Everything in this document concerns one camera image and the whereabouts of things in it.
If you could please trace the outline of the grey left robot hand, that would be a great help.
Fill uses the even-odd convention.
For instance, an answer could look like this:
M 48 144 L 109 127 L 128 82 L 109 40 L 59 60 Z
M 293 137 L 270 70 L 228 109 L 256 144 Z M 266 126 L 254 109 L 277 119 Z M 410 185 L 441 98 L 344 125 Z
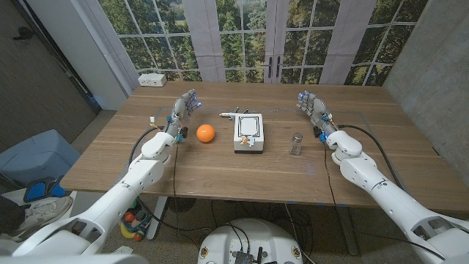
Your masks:
M 191 89 L 175 100 L 165 132 L 178 139 L 190 121 L 192 113 L 201 106 L 196 90 Z

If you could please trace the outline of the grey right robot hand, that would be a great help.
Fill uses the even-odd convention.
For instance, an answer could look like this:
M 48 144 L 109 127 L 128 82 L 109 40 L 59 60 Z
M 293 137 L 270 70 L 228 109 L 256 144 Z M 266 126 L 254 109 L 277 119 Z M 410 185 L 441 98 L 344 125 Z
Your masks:
M 333 115 L 323 100 L 305 90 L 298 95 L 297 107 L 304 111 L 313 125 L 314 137 L 325 143 L 327 138 L 338 130 L 333 123 Z

